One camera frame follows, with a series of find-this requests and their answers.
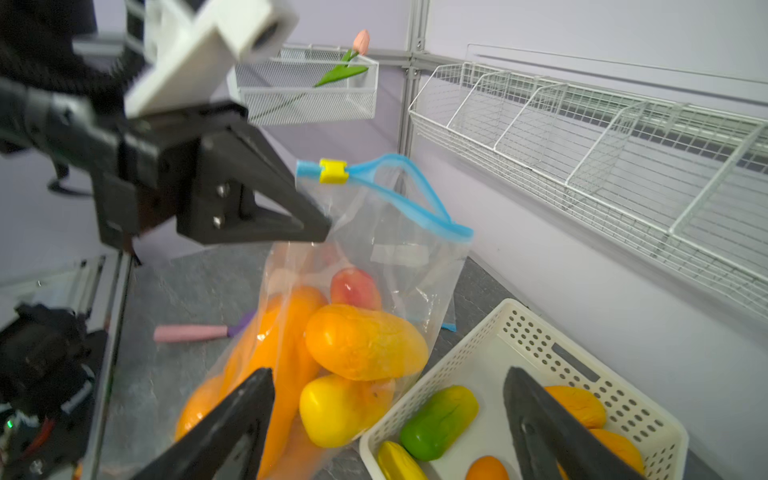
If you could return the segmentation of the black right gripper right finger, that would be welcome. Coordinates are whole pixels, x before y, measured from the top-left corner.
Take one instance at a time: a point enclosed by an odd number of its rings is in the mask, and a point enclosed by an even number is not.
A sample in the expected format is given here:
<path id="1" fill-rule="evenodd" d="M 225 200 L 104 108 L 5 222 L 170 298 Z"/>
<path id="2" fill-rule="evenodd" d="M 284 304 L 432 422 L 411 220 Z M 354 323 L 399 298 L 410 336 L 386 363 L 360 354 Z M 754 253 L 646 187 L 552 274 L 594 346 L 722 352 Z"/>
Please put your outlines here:
<path id="1" fill-rule="evenodd" d="M 522 479 L 640 479 L 534 378 L 512 367 L 504 405 Z"/>

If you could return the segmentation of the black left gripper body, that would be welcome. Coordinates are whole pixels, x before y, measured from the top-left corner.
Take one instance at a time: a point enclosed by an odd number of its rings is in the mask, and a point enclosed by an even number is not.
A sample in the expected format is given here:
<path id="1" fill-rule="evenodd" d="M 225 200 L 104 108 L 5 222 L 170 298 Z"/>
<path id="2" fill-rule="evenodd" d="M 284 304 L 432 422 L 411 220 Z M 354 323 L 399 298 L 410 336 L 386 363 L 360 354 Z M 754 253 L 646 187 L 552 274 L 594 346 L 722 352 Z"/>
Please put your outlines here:
<path id="1" fill-rule="evenodd" d="M 114 118 L 106 162 L 91 172 L 100 240 L 125 249 L 128 239 L 183 210 L 201 139 L 246 118 L 233 101 L 188 106 L 138 118 Z"/>

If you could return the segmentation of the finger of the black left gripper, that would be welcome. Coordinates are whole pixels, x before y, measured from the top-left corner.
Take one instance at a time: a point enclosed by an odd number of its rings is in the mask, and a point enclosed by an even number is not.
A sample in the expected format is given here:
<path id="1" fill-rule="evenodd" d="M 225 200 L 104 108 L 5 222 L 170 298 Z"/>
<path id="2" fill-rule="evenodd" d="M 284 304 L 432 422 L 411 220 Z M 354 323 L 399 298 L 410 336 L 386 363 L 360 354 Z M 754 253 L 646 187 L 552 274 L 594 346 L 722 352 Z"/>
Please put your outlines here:
<path id="1" fill-rule="evenodd" d="M 323 242 L 331 229 L 262 132 L 246 122 L 201 136 L 176 223 L 180 235 L 202 245 Z"/>

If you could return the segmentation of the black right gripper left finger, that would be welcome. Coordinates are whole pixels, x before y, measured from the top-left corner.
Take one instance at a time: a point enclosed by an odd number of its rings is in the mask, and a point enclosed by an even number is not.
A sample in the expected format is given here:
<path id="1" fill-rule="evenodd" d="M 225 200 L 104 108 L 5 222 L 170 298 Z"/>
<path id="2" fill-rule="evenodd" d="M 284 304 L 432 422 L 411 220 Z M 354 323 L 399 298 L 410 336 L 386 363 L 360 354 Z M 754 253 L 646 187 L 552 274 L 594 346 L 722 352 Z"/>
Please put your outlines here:
<path id="1" fill-rule="evenodd" d="M 255 479 L 274 400 L 272 370 L 256 370 L 197 426 L 134 477 Z"/>

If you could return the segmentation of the clear blue zip-top bag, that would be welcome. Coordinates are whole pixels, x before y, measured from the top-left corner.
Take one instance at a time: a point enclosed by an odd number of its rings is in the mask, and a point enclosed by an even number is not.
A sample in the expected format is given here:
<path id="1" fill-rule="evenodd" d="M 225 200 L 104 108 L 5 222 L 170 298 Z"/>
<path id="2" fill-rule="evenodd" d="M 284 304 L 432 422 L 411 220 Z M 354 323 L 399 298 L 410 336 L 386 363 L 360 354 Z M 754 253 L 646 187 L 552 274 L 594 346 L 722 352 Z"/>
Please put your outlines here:
<path id="1" fill-rule="evenodd" d="M 256 370 L 275 400 L 261 479 L 308 479 L 378 422 L 425 369 L 474 237 L 408 158 L 301 161 L 330 219 L 320 243 L 278 242 L 258 306 L 180 412 L 183 438 Z"/>

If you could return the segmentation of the red yellow mango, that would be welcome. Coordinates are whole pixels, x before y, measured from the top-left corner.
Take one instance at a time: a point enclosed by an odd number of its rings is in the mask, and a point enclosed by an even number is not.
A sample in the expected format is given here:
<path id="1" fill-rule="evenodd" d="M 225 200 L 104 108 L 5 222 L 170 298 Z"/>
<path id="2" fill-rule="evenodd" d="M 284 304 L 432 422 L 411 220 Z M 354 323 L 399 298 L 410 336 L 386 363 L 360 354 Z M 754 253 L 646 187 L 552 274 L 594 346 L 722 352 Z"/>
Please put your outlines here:
<path id="1" fill-rule="evenodd" d="M 382 298 L 375 280 L 356 267 L 338 271 L 331 280 L 332 303 L 351 305 L 367 310 L 381 310 Z"/>

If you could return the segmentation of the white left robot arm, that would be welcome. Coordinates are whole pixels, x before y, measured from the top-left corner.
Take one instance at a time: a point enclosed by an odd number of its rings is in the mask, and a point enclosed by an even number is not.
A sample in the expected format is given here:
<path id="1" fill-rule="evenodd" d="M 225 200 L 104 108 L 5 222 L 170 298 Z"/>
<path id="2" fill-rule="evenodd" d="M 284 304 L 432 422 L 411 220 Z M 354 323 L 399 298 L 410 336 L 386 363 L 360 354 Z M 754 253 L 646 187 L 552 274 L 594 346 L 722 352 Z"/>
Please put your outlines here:
<path id="1" fill-rule="evenodd" d="M 247 109 L 213 94 L 297 24 L 285 1 L 130 1 L 116 64 L 74 51 L 96 28 L 89 1 L 1 5 L 1 149 L 86 173 L 101 241 L 126 250 L 168 220 L 203 245 L 321 242 L 331 223 Z"/>

